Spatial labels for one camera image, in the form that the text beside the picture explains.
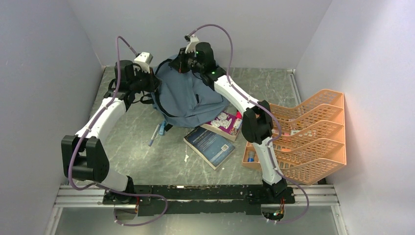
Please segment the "blue-grey backpack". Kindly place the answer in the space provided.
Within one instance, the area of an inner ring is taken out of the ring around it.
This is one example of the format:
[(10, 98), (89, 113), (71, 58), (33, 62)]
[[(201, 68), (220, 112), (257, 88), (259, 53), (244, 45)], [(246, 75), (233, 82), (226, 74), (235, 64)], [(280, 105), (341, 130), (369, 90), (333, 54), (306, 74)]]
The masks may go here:
[(178, 73), (168, 63), (177, 55), (162, 61), (155, 69), (161, 81), (158, 90), (140, 98), (160, 112), (166, 121), (165, 131), (172, 127), (195, 128), (215, 119), (229, 105), (219, 93), (191, 73)]

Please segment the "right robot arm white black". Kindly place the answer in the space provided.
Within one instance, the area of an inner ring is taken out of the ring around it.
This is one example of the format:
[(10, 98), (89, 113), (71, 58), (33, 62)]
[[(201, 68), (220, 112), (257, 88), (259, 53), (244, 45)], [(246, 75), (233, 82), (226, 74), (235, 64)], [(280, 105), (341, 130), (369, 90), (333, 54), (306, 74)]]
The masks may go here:
[(229, 72), (217, 65), (211, 45), (197, 43), (180, 48), (170, 62), (178, 73), (194, 72), (211, 90), (226, 98), (241, 114), (241, 131), (246, 141), (254, 147), (262, 171), (262, 187), (259, 195), (249, 199), (255, 203), (283, 203), (287, 182), (278, 166), (273, 148), (273, 116), (267, 101), (259, 101), (243, 91), (229, 76)]

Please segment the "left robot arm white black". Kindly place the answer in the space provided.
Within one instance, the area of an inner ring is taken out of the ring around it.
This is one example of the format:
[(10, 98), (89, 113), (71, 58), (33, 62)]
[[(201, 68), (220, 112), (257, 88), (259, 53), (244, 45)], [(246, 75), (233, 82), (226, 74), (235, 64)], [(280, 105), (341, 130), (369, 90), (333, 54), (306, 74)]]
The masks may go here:
[(114, 69), (115, 78), (109, 82), (98, 110), (76, 134), (63, 137), (62, 162), (64, 175), (73, 188), (82, 189), (74, 180), (90, 181), (108, 190), (113, 202), (128, 204), (137, 199), (133, 180), (111, 169), (103, 144), (133, 104), (135, 95), (155, 91), (160, 82), (149, 62), (121, 60)]

